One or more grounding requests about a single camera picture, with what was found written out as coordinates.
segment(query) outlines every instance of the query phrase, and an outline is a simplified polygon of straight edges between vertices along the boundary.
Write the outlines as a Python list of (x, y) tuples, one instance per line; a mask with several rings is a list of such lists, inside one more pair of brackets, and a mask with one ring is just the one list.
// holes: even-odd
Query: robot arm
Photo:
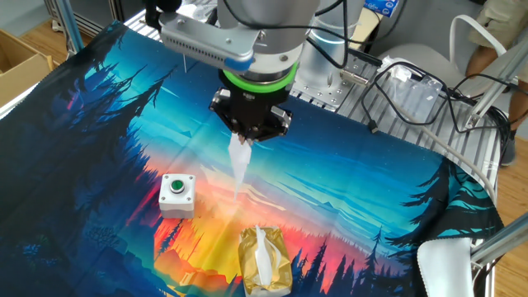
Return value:
[(225, 87), (210, 109), (232, 132), (255, 141), (288, 132), (292, 113), (278, 106), (288, 99), (307, 31), (259, 30), (239, 21), (307, 26), (319, 0), (219, 0), (220, 28), (177, 14), (180, 0), (146, 4), (146, 21), (168, 48), (219, 69)]

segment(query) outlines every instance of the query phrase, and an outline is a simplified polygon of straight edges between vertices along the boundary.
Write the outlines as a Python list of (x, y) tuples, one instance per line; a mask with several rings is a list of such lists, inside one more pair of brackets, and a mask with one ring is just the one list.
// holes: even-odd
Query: wooden floor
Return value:
[[(51, 30), (51, 21), (28, 32), (22, 39), (55, 61), (66, 60), (66, 45), (61, 32)], [(85, 44), (90, 41), (82, 37)], [(498, 187), (498, 211), (504, 224), (528, 211), (528, 141), (517, 140), (516, 165), (501, 169)], [(528, 243), (509, 252), (497, 264), (496, 296), (528, 296)]]

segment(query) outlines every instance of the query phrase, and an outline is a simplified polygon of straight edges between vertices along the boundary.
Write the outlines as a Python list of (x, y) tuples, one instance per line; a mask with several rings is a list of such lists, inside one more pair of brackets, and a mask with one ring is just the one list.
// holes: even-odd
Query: white box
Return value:
[(164, 174), (159, 189), (159, 209), (165, 219), (192, 219), (195, 216), (196, 177)]

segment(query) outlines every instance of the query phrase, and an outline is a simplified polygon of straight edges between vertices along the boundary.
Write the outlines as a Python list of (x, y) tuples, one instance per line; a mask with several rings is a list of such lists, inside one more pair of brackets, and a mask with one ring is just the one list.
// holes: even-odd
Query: metal frame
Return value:
[[(519, 71), (526, 66), (526, 62), (528, 62), (528, 40), (523, 40), (522, 44), (519, 46), (519, 51), (517, 51), (513, 59), (511, 59), (497, 77), (503, 82), (512, 82)], [(491, 107), (495, 100), (497, 100), (498, 96), (505, 88), (506, 86), (499, 82), (494, 82), (492, 84), (492, 86), (484, 93), (482, 99), (478, 101), (477, 105), (475, 105), (471, 111), (471, 115), (466, 124), (468, 128), (474, 128), (478, 124), (480, 119), (482, 119), (489, 107)]]
[[(48, 9), (49, 15), (56, 21), (60, 22), (59, 9), (57, 8), (57, 5), (55, 4), (56, 0), (44, 0), (44, 3)], [(95, 37), (95, 35), (97, 35), (103, 29), (102, 26), (94, 23), (93, 21), (90, 21), (84, 16), (81, 16), (75, 12), (73, 12), (73, 15), (75, 17), (75, 20), (77, 21), (79, 31), (81, 31), (82, 33), (86, 35)]]
[(63, 27), (69, 58), (84, 48), (83, 38), (81, 38), (69, 0), (50, 0), (50, 2), (56, 9), (60, 25)]
[(108, 0), (108, 5), (110, 6), (111, 14), (114, 20), (126, 21), (121, 0)]
[[(81, 40), (77, 23), (75, 22), (75, 19), (73, 17), (73, 11), (71, 7), (69, 6), (69, 0), (50, 0), (55, 7), (57, 7), (57, 14), (59, 19), (61, 20), (61, 23), (64, 24), (64, 34), (66, 35), (66, 38), (68, 40), (68, 46), (72, 47), (72, 52), (77, 53), (80, 49), (83, 48), (83, 41)], [(140, 20), (142, 19), (142, 15), (144, 16), (144, 11), (140, 12), (138, 15), (133, 16), (129, 21), (127, 21), (125, 24), (130, 27), (134, 31), (139, 31), (142, 35), (146, 35), (152, 39), (159, 40), (158, 33), (152, 29), (145, 28), (145, 26), (138, 25), (140, 23)], [(528, 42), (525, 42), (519, 52), (516, 54), (514, 59), (506, 66), (506, 68), (501, 72), (499, 75), (499, 78), (506, 81), (511, 81), (516, 73), (521, 69), (521, 67), (524, 67), (526, 61), (528, 61)], [(366, 65), (363, 65), (363, 76), (364, 77), (372, 77), (375, 75), (375, 68), (374, 72), (372, 71), (371, 67), (369, 68)], [(501, 84), (500, 83), (494, 83), (492, 85), (492, 88), (490, 91), (484, 95), (483, 100), (481, 103), (479, 103), (477, 106), (474, 107), (474, 109), (471, 111), (471, 118), (477, 119), (476, 122), (474, 122), (474, 126), (476, 126), (480, 119), (482, 119), (485, 115), (485, 112), (489, 106), (493, 103), (493, 100), (496, 98), (496, 94), (500, 93), (502, 91)], [(347, 102), (343, 103), (343, 106), (340, 106), (340, 108), (336, 111), (338, 114), (342, 114), (344, 116), (347, 116), (349, 118), (354, 118), (355, 120), (363, 121), (365, 119), (365, 115), (357, 115), (354, 116), (354, 112), (356, 110), (357, 103), (354, 103), (350, 100), (350, 97), (353, 96), (353, 92), (362, 92), (361, 88), (352, 88), (352, 91), (349, 96), (349, 100)], [(326, 106), (321, 105), (320, 103), (314, 101), (316, 98), (312, 98), (309, 96), (304, 95), (300, 90), (292, 90), (292, 94), (300, 99), (309, 101), (310, 103), (313, 103), (317, 106), (320, 106), (322, 108), (325, 108)], [(383, 117), (383, 114), (386, 112), (386, 107), (384, 109), (381, 108), (380, 103), (376, 103), (376, 97), (372, 97), (370, 101), (367, 101), (367, 104), (370, 105), (370, 108), (374, 108), (374, 106), (377, 105), (378, 110), (382, 111), (376, 111), (380, 112), (381, 115), (378, 115), (381, 119)], [(462, 111), (461, 107), (459, 107), (459, 111), (457, 111), (457, 114), (459, 117), (464, 115), (464, 112)], [(409, 128), (405, 130), (405, 133), (403, 134), (403, 137), (405, 138), (405, 135), (408, 134)], [(436, 128), (436, 131), (438, 134), (441, 134), (441, 126)], [(422, 136), (418, 137), (417, 144), (422, 146), (427, 146), (427, 141), (422, 142), (420, 140)], [(464, 147), (467, 144), (467, 137), (464, 142)], [(511, 251), (513, 248), (517, 247), (519, 244), (525, 242), (528, 240), (528, 214), (524, 214), (519, 219), (515, 220), (513, 223), (508, 225), (506, 228), (501, 230), (500, 232), (496, 233), (494, 236), (483, 242), (482, 244), (478, 245), (477, 247), (473, 248), (471, 251), (471, 261), (474, 266), (482, 268), (485, 267), (487, 264), (491, 263), (494, 259), (497, 257), (503, 255), (506, 252)], [(491, 292), (493, 294), (493, 282), (491, 282), (487, 288), (487, 292)]]

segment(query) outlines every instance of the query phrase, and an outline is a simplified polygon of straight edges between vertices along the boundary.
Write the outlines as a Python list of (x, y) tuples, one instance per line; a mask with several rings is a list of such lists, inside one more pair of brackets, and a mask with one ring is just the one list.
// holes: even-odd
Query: fabric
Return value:
[[(528, 26), (528, 1), (487, 0), (476, 21), (506, 49), (510, 49)], [(469, 32), (469, 40), (477, 45), (493, 47), (474, 28)], [(518, 73), (518, 77), (521, 81), (528, 82), (528, 66)]]
[[(116, 23), (0, 120), (0, 295), (244, 296), (238, 240), (277, 226), (291, 296), (422, 296), (420, 244), (502, 228), (437, 153), (291, 97), (233, 201), (218, 70)], [(196, 177), (194, 219), (163, 219), (164, 173)]]
[(418, 248), (427, 297), (473, 297), (471, 240), (431, 240)]

